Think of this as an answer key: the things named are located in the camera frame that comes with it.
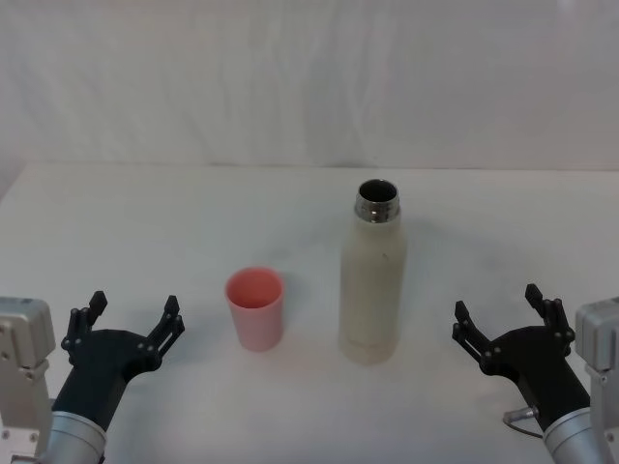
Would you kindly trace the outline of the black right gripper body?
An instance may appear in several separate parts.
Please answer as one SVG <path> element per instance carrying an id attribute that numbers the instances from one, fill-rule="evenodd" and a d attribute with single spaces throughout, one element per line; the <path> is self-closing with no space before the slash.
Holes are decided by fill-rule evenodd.
<path id="1" fill-rule="evenodd" d="M 541 430 L 590 406 L 590 396 L 566 361 L 567 345 L 543 326 L 515 329 L 483 349 L 483 373 L 511 380 L 537 410 Z"/>

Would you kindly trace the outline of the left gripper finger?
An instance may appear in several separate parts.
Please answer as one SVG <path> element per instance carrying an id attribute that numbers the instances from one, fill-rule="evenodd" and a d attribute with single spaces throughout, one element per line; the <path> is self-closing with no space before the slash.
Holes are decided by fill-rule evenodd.
<path id="1" fill-rule="evenodd" d="M 137 345 L 139 370 L 155 371 L 160 368 L 163 357 L 185 331 L 180 315 L 178 299 L 170 295 L 163 308 L 163 314 L 156 327 L 143 337 Z"/>
<path id="2" fill-rule="evenodd" d="M 89 304 L 83 308 L 73 308 L 66 335 L 61 341 L 61 348 L 68 353 L 69 363 L 74 364 L 74 354 L 85 336 L 92 331 L 98 318 L 107 306 L 107 298 L 103 290 L 94 292 Z"/>

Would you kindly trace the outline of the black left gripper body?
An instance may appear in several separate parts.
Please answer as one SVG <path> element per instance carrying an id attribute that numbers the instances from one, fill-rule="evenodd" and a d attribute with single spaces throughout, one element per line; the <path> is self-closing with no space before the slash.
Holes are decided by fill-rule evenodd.
<path id="1" fill-rule="evenodd" d="M 118 330 L 70 331 L 62 341 L 72 370 L 52 405 L 53 412 L 85 418 L 107 430 L 128 383 L 154 369 L 146 338 Z"/>

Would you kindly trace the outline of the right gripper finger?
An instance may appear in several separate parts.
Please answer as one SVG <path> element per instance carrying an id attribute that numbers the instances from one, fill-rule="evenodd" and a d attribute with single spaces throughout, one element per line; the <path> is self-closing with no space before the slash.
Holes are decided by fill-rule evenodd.
<path id="1" fill-rule="evenodd" d="M 455 317 L 452 339 L 478 363 L 485 375 L 497 375 L 498 345 L 478 330 L 463 301 L 456 302 Z"/>
<path id="2" fill-rule="evenodd" d="M 562 300 L 546 299 L 534 283 L 526 286 L 525 299 L 543 319 L 550 334 L 563 346 L 570 346 L 575 340 L 575 333 L 568 323 Z"/>

